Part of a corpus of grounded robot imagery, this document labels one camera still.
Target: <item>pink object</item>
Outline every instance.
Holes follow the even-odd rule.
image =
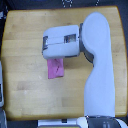
[[[64,76],[63,59],[47,60],[48,79]]]

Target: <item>pink cloth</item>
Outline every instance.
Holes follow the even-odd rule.
[[[63,59],[47,60],[48,79],[64,76]]]

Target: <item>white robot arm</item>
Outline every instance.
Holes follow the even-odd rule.
[[[126,128],[115,117],[115,86],[111,54],[110,28],[106,18],[94,12],[90,14],[80,30],[77,25],[54,27],[43,35],[43,56],[45,59],[79,56],[84,52],[93,62],[94,68],[86,80],[84,90],[84,116],[77,124],[82,128]]]

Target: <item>wooden table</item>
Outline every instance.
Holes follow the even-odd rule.
[[[116,89],[116,116],[127,113],[127,61],[122,24],[116,7],[10,11],[4,29],[5,111],[11,120],[75,118],[84,115],[84,86],[93,66],[81,53],[64,59],[62,78],[48,80],[42,37],[49,27],[79,25],[91,12],[101,12],[111,30]]]

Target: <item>wooden board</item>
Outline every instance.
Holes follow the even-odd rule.
[[[84,86],[93,65],[80,54],[64,59],[64,77],[48,80],[42,37],[49,27],[79,25],[94,11],[108,20],[114,65],[116,116],[127,113],[127,61],[122,24],[116,7],[10,11],[4,29],[5,111],[11,120],[84,116]]]

